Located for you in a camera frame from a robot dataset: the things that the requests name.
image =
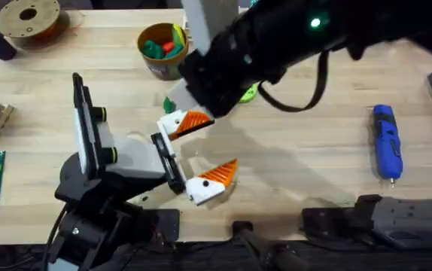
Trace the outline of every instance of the wooden tabletop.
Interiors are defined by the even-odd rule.
[[[84,77],[94,104],[107,107],[112,132],[148,141],[174,84],[149,72],[135,40],[151,24],[181,23],[181,10],[71,16],[73,27],[58,44],[0,61],[0,103],[16,108],[0,135],[0,151],[7,151],[0,244],[45,242],[62,208],[53,194],[61,165],[76,150],[72,72]],[[308,59],[268,89],[288,104],[306,104],[315,67],[316,58]],[[164,184],[147,193],[148,200],[132,202],[179,209],[180,240],[189,241],[226,239],[235,220],[252,221],[269,238],[301,239],[305,207],[353,206],[369,193],[432,198],[429,72],[432,56],[407,41],[372,47],[359,62],[344,50],[332,53],[327,92],[311,111],[283,113],[258,96],[174,142],[189,176],[238,158],[230,193],[196,207]],[[370,115],[377,103],[393,107],[400,130],[405,169],[394,189],[375,171]]]

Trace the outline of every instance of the blue rotary tool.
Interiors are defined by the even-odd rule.
[[[373,125],[379,174],[383,179],[390,179],[391,186],[394,187],[395,180],[402,175],[403,161],[397,121],[390,106],[375,105]]]

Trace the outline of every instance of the filament spool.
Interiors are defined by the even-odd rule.
[[[22,48],[52,44],[69,23],[57,0],[13,0],[0,10],[0,33]]]

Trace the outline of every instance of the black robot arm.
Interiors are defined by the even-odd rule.
[[[187,56],[180,72],[194,99],[223,117],[252,84],[276,84],[287,67],[310,56],[346,48],[359,60],[367,47],[398,38],[432,52],[432,2],[260,0],[216,36],[204,56],[197,50]]]

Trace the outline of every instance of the black cable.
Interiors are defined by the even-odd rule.
[[[329,54],[330,52],[326,50],[321,52],[320,57],[318,57],[318,71],[317,71],[318,77],[316,79],[315,92],[313,93],[312,100],[304,108],[285,105],[280,101],[278,101],[277,99],[271,97],[271,95],[263,88],[262,81],[258,84],[258,92],[270,105],[284,112],[295,113],[295,112],[301,112],[301,111],[314,108],[315,105],[317,105],[318,102],[320,102],[320,99],[324,93],[324,89],[327,86]]]
[[[42,256],[42,271],[47,271],[47,255],[49,254],[49,250],[50,250],[50,246],[52,245],[52,240],[53,237],[56,235],[56,231],[57,231],[57,227],[60,224],[60,221],[62,220],[62,218],[64,217],[65,213],[67,212],[67,204],[64,205],[64,208],[62,208],[62,210],[60,210],[59,216],[56,219],[56,222],[54,222],[53,226],[52,226],[52,230],[50,230],[49,233],[49,238],[47,239],[47,243],[45,244],[44,247],[44,254]]]
[[[153,253],[153,254],[168,254],[168,253],[194,253],[194,252],[198,252],[198,251],[202,251],[202,250],[206,250],[206,249],[210,249],[210,248],[215,248],[218,246],[222,246],[222,245],[226,245],[230,242],[232,242],[232,239],[229,239],[227,241],[222,241],[222,242],[216,242],[214,244],[210,244],[210,245],[204,245],[198,248],[192,248],[195,245],[198,245],[199,243],[202,242],[196,242],[195,244],[190,244],[191,246],[189,248],[175,248],[175,249],[167,249],[167,250],[162,250],[162,251],[156,251],[150,248],[146,248],[146,247],[141,247],[141,250],[149,252],[149,253]]]
[[[31,257],[26,258],[25,260],[21,260],[18,263],[11,264],[10,266],[0,266],[0,270],[3,270],[3,269],[14,269],[14,268],[17,268],[19,266],[23,266],[24,264],[27,264],[28,262],[30,262],[31,260],[34,260],[34,259],[35,258],[31,256]]]
[[[253,264],[256,265],[256,267],[258,268],[259,271],[262,271],[263,267],[261,266],[260,259],[258,258],[256,251],[254,250],[253,246],[245,238],[240,236],[239,239],[241,240],[241,242],[245,246],[246,250],[250,254],[250,258],[251,258],[251,261],[253,262]]]
[[[141,249],[142,247],[137,247],[137,248],[134,248],[133,250],[132,250],[132,253],[131,253],[131,255],[129,256],[129,258],[127,259],[127,261],[122,265],[122,267],[120,268],[121,270],[124,270],[124,269],[126,269],[126,267],[129,265],[129,263],[131,262],[131,260],[134,258],[134,256],[139,252],[139,250]]]

